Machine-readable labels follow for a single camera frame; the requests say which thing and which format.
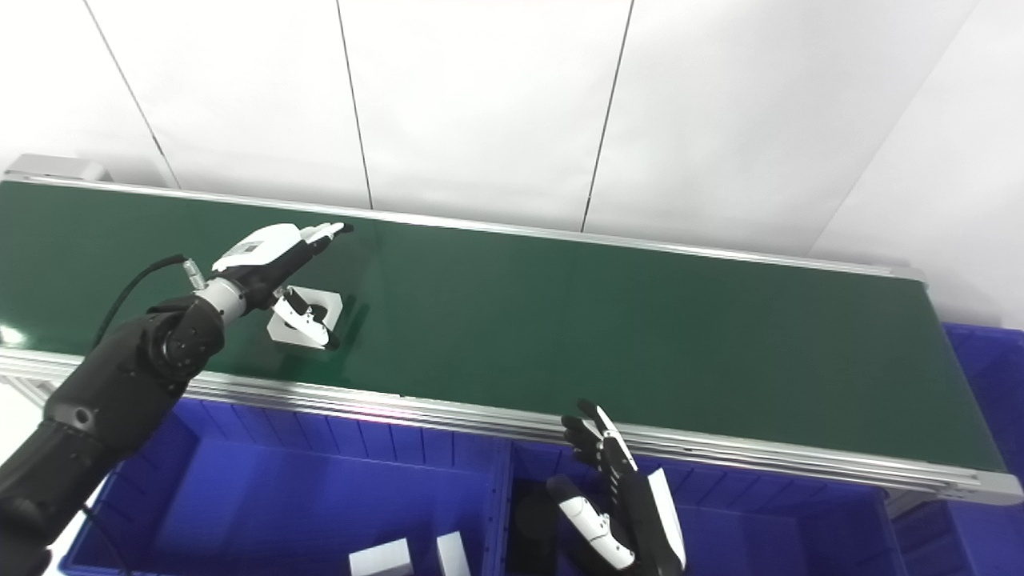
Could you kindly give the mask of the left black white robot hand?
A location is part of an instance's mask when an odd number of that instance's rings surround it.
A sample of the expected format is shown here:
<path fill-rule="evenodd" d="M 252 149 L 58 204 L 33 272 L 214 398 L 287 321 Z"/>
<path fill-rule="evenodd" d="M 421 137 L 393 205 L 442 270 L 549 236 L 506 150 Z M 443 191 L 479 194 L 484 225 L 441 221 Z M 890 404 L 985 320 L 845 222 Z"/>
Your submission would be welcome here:
<path fill-rule="evenodd" d="M 344 222 L 260 227 L 213 263 L 211 278 L 195 295 L 212 305 L 223 324 L 253 310 L 270 310 L 314 346 L 337 349 L 340 341 L 332 328 L 318 320 L 312 305 L 286 281 L 325 251 L 338 234 L 353 229 Z"/>

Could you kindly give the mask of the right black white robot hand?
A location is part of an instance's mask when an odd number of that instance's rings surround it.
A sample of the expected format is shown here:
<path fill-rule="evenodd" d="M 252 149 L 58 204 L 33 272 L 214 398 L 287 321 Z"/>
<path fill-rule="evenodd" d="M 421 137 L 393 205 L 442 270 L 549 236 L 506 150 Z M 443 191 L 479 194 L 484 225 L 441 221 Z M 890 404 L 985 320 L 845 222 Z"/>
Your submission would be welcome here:
<path fill-rule="evenodd" d="M 585 575 L 683 575 L 684 538 L 665 471 L 640 470 L 599 404 L 580 398 L 577 406 L 581 417 L 561 417 L 563 437 L 578 462 L 599 474 L 610 506 L 601 510 L 566 475 L 549 478 L 548 495 L 575 531 L 566 556 Z"/>

